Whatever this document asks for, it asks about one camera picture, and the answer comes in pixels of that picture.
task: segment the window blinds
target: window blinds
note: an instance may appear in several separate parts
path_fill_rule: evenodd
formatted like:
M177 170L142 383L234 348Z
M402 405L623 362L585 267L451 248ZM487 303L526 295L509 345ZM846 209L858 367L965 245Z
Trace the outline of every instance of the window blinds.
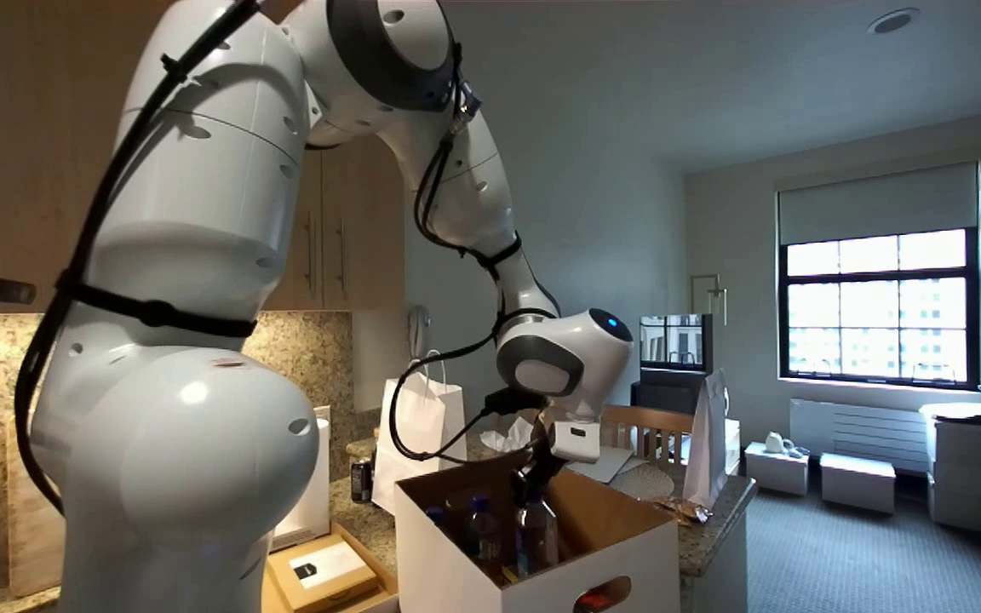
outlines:
M979 223L979 164L814 183L776 194L781 245Z

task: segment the window frame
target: window frame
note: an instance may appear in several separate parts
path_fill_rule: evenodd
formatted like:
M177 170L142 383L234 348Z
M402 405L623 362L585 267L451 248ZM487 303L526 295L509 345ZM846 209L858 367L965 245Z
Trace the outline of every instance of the window frame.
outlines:
M961 228L965 231L965 266L941 266L941 267L883 267L883 271L821 271L821 275L793 275L790 280L790 245L808 245L808 240L790 240L781 245L781 275L776 275L776 300L781 300L781 379L784 382L856 382L856 383L894 383L894 388L951 388L951 391L979 391L981 388L981 231L979 228ZM790 367L790 287L808 287L808 282L904 282L904 280L965 280L968 282L968 382L949 382L949 379L871 379L871 375L843 375L843 370L793 370Z

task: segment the radiator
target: radiator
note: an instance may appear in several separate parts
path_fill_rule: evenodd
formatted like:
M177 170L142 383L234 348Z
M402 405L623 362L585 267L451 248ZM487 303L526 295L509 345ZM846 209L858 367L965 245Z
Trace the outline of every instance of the radiator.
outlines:
M932 473L932 424L918 409L790 399L790 439L814 456L850 454Z

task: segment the wooden board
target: wooden board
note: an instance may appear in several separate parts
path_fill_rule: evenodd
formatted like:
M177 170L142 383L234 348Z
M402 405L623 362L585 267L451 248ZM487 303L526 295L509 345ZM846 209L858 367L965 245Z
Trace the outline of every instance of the wooden board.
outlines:
M11 595L32 595L63 578L66 519L24 473L18 446L7 454L7 564Z

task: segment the robotic arm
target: robotic arm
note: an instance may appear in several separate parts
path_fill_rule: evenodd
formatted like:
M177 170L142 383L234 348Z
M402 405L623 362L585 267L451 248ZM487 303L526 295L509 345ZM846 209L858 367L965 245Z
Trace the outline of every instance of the robotic arm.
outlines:
M69 524L66 613L259 609L265 533L317 429L304 391L240 348L284 275L304 147L383 135L420 228L499 280L499 367L546 399L546 439L597 419L630 334L602 308L560 315L534 282L457 56L435 0L308 0L284 22L256 0L164 13L14 393L22 456ZM534 488L565 456L550 446Z

